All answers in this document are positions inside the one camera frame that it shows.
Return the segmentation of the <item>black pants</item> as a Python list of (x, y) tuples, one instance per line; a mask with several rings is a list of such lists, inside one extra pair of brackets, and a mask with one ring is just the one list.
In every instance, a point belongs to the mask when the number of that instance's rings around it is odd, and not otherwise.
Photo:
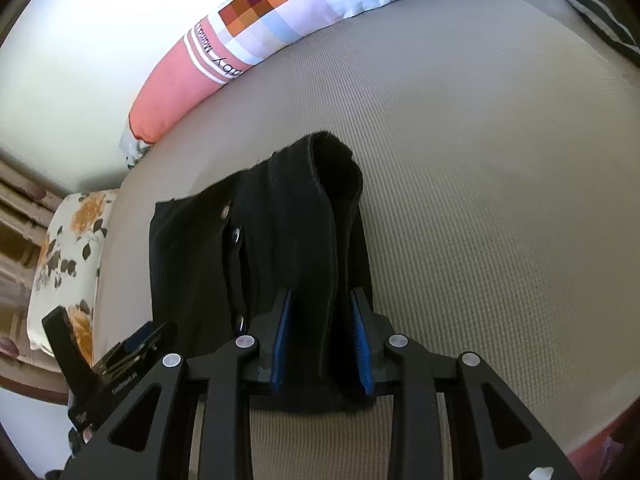
[(201, 193), (159, 202), (149, 232), (152, 319), (205, 356), (288, 300), (268, 406), (353, 413), (373, 401), (358, 370), (350, 294), (370, 292), (363, 176), (334, 134), (308, 134)]

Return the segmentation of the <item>floral pillow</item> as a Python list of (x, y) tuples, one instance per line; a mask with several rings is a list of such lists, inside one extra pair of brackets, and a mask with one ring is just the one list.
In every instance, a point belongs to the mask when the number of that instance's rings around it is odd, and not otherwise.
[(53, 214), (27, 309), (26, 330), (32, 350), (52, 356), (42, 320), (62, 307), (82, 356), (93, 362), (93, 318), (101, 257), (117, 193), (114, 188), (70, 194)]

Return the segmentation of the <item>wooden headboard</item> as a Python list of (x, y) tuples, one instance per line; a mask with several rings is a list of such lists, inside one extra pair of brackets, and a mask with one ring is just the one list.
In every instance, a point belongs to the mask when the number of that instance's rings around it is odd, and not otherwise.
[(1, 164), (1, 353), (28, 353), (26, 311), (40, 249), (62, 198)]

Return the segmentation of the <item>beige bed mat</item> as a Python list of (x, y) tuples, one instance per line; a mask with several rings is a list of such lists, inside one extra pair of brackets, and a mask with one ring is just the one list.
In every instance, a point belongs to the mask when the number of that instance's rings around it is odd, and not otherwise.
[[(112, 213), (94, 344), (153, 321), (155, 206), (308, 134), (352, 150), (371, 310), (427, 350), (474, 351), (575, 479), (639, 474), (639, 72), (566, 0), (402, 0), (284, 49), (134, 167)], [(390, 479), (393, 400), (270, 410), (250, 479)]]

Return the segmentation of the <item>striped dark cloth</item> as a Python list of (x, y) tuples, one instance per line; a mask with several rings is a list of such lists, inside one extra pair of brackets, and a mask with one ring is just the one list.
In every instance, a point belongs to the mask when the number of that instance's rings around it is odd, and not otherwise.
[(624, 0), (566, 0), (610, 47), (639, 66), (639, 15)]

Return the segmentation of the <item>pink plaid long pillow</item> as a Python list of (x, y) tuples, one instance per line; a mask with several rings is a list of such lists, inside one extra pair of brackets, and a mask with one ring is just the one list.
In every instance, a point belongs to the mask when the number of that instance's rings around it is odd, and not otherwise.
[(186, 114), (290, 44), (397, 0), (228, 0), (196, 22), (149, 74), (120, 138), (128, 167)]

